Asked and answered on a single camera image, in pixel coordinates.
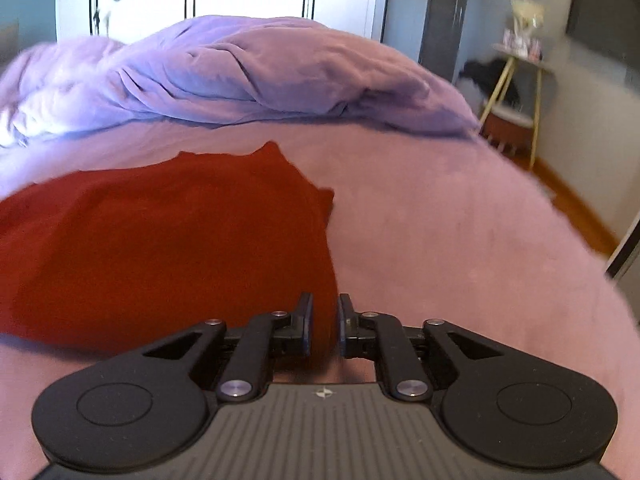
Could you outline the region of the red knit cardigan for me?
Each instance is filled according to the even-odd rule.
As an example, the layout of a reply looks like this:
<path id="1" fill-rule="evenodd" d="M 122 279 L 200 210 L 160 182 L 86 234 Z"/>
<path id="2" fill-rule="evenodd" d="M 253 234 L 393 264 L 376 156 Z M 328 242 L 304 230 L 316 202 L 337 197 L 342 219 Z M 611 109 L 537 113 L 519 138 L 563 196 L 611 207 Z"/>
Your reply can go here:
<path id="1" fill-rule="evenodd" d="M 314 297 L 314 356 L 337 340 L 334 193 L 277 144 L 77 171 L 1 204 L 1 329 L 119 353 L 209 318 L 231 327 Z"/>

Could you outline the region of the dark clothes pile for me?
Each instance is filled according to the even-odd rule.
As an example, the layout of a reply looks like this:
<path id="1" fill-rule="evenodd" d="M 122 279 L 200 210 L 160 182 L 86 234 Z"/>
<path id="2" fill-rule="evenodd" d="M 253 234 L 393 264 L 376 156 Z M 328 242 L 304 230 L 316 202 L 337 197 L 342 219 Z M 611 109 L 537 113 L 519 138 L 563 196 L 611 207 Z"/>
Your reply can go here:
<path id="1" fill-rule="evenodd" d="M 503 58 L 494 58 L 487 63 L 471 60 L 463 65 L 458 76 L 460 79 L 471 79 L 474 84 L 480 87 L 480 91 L 483 92 L 485 96 L 490 96 L 495 90 L 495 86 L 498 84 L 505 68 L 506 61 Z M 518 92 L 518 87 L 514 80 L 511 80 L 509 87 L 506 89 L 504 99 L 509 105 L 521 105 L 520 92 Z"/>

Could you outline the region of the lilac bed sheet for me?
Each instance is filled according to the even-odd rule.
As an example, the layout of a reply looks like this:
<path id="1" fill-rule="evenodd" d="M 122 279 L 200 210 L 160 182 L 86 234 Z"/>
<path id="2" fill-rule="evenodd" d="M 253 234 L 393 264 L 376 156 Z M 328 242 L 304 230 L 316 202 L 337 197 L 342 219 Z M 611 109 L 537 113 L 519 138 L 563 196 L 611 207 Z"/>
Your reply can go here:
<path id="1" fill-rule="evenodd" d="M 181 152 L 246 154 L 270 141 L 334 191 L 329 248 L 338 287 L 357 309 L 408 325 L 443 318 L 592 377 L 618 407 L 603 463 L 638 477 L 639 332 L 630 307 L 535 181 L 483 142 L 338 120 L 130 122 L 3 151 L 1 192 Z"/>

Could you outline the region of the lilac rumpled duvet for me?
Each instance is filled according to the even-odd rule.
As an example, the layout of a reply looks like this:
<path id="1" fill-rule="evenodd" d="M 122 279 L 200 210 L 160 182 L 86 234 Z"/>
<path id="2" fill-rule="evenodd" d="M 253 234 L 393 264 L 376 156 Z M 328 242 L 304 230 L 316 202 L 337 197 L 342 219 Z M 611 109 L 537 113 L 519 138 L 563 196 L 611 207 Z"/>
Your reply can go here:
<path id="1" fill-rule="evenodd" d="M 367 119 L 462 138 L 478 121 L 450 82 L 385 44 L 304 18 L 189 18 L 123 44 L 37 44 L 1 77 L 1 144 L 126 122 L 213 126 Z"/>

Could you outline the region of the gold leg side table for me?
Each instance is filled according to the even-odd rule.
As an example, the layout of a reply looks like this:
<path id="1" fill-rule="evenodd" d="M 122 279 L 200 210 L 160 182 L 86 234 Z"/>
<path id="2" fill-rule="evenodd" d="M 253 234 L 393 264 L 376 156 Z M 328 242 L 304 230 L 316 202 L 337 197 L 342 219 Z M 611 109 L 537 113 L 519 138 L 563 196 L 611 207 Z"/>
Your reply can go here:
<path id="1" fill-rule="evenodd" d="M 551 66 L 504 44 L 491 49 L 504 59 L 495 87 L 480 111 L 480 135 L 507 158 L 528 171 L 537 159 L 544 81 Z"/>

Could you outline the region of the flower bouquet on table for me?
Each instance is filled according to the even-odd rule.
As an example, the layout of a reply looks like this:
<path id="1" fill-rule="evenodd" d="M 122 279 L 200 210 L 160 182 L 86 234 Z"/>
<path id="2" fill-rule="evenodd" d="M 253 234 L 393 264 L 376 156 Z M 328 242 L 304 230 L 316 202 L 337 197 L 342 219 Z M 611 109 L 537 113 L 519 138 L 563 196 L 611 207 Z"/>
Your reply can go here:
<path id="1" fill-rule="evenodd" d="M 521 58 L 540 61 L 541 43 L 536 33 L 544 26 L 544 6 L 534 0 L 510 0 L 511 29 L 506 30 L 503 45 Z"/>

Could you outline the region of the dark grey door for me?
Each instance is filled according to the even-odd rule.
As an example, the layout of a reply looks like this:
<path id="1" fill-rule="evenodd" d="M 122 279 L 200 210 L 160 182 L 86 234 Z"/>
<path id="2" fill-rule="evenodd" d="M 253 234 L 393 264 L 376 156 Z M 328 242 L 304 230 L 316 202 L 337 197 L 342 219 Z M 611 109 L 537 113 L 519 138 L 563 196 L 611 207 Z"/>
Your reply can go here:
<path id="1" fill-rule="evenodd" d="M 452 81 L 468 0 L 428 0 L 419 63 Z"/>

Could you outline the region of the dark wall television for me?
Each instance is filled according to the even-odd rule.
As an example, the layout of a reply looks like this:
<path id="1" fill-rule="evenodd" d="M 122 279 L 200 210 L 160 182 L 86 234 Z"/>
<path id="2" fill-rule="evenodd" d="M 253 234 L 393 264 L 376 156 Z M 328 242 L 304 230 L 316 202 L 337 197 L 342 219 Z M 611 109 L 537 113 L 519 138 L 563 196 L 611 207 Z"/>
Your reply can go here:
<path id="1" fill-rule="evenodd" d="M 639 68 L 639 0 L 572 0 L 567 36 L 594 52 Z"/>

